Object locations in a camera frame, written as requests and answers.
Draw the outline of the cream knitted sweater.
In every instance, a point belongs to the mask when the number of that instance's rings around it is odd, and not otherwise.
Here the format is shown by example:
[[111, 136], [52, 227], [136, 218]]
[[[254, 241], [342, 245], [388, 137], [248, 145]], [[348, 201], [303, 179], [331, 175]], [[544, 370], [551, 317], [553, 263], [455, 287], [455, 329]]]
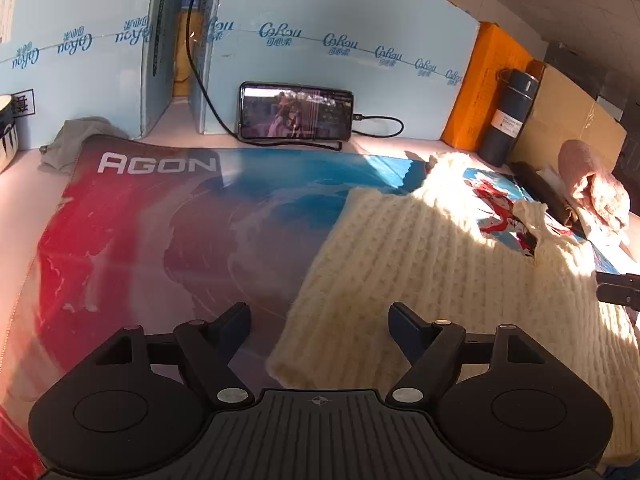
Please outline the cream knitted sweater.
[[480, 232], [463, 179], [469, 157], [438, 156], [405, 195], [354, 188], [292, 304], [267, 360], [288, 388], [388, 391], [408, 368], [390, 338], [388, 308], [471, 333], [514, 324], [602, 396], [613, 414], [603, 460], [639, 456], [639, 346], [624, 308], [596, 294], [591, 247], [556, 234], [546, 208], [519, 200], [531, 255]]

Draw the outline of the pink knitted garment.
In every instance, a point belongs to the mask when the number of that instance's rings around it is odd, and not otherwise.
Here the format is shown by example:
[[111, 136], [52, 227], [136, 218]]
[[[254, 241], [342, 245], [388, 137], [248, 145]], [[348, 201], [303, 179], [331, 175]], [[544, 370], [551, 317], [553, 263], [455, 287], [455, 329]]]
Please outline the pink knitted garment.
[[559, 175], [570, 196], [614, 232], [628, 228], [630, 197], [582, 140], [565, 141], [558, 155]]

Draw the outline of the AGON desk mat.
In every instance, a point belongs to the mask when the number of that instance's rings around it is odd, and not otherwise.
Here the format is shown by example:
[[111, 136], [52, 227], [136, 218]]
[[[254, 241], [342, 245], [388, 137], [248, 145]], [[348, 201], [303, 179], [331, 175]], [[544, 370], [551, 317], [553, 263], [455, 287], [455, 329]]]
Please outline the AGON desk mat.
[[[233, 366], [253, 388], [281, 385], [267, 360], [348, 193], [408, 195], [442, 155], [419, 162], [88, 140], [40, 237], [3, 349], [2, 477], [40, 474], [29, 410], [124, 325], [159, 333], [244, 301], [253, 330]], [[463, 179], [480, 232], [531, 255], [536, 242], [515, 205], [536, 202], [469, 160]]]

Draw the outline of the dark brown folded garment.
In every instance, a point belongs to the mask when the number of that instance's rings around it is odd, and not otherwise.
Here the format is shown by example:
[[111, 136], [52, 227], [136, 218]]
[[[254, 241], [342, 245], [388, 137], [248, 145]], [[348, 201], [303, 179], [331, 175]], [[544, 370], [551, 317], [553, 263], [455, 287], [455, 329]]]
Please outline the dark brown folded garment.
[[518, 185], [533, 197], [536, 202], [546, 204], [548, 213], [561, 226], [571, 230], [574, 234], [585, 238], [585, 232], [580, 223], [577, 211], [568, 200], [556, 192], [528, 162], [510, 162], [509, 168]]

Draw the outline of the brown cardboard box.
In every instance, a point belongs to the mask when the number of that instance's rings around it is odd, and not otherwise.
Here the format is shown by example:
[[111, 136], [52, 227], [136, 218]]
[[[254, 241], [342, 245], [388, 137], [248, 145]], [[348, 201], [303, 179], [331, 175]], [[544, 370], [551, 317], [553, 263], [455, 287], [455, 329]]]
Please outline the brown cardboard box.
[[532, 108], [508, 158], [536, 169], [556, 168], [561, 146], [582, 140], [613, 170], [626, 130], [570, 78], [549, 64], [541, 72]]

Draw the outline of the dark blue thermos bottle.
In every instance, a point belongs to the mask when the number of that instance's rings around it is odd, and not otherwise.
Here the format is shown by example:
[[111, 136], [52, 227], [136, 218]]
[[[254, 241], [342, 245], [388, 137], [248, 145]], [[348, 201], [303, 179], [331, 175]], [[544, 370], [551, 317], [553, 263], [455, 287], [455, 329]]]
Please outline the dark blue thermos bottle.
[[539, 81], [533, 75], [520, 70], [510, 71], [477, 152], [486, 164], [501, 167], [506, 162], [533, 106], [538, 87]]

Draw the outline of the black smartphone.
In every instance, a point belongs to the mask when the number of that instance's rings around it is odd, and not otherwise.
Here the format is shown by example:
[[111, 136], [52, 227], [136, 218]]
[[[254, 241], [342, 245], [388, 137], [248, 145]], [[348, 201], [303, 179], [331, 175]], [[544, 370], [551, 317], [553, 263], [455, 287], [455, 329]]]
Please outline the black smartphone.
[[238, 135], [250, 141], [336, 141], [352, 134], [355, 98], [347, 90], [243, 82]]

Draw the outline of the grey cloth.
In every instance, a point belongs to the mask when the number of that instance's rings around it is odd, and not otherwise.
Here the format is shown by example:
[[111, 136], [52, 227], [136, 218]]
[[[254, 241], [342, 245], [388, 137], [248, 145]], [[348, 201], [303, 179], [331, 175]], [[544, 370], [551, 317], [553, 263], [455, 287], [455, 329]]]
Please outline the grey cloth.
[[38, 169], [57, 174], [71, 174], [82, 144], [90, 136], [114, 136], [128, 139], [128, 134], [103, 117], [90, 116], [66, 120], [51, 144], [43, 145]]

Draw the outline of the orange cardboard box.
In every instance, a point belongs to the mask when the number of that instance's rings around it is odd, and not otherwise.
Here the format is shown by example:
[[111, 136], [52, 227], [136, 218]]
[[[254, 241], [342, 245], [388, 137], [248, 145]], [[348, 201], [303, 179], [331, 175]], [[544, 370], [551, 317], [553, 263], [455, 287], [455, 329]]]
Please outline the orange cardboard box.
[[469, 67], [440, 140], [457, 150], [476, 152], [512, 70], [539, 79], [544, 62], [499, 25], [481, 22]]

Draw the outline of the black and white bowl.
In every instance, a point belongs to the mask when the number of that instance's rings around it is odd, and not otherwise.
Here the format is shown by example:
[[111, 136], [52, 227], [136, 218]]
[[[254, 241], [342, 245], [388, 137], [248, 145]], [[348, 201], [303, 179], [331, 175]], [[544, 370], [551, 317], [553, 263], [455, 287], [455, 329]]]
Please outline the black and white bowl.
[[0, 96], [0, 172], [10, 166], [18, 151], [18, 135], [13, 113], [13, 96]]

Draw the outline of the light blue Corou box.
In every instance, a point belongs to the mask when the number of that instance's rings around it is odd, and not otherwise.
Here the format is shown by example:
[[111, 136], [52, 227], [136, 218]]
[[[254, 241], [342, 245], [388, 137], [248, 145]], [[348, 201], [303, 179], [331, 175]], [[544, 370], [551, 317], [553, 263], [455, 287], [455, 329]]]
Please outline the light blue Corou box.
[[442, 134], [480, 24], [447, 0], [202, 0], [190, 105], [198, 131], [236, 124], [243, 82], [352, 92], [375, 133]]

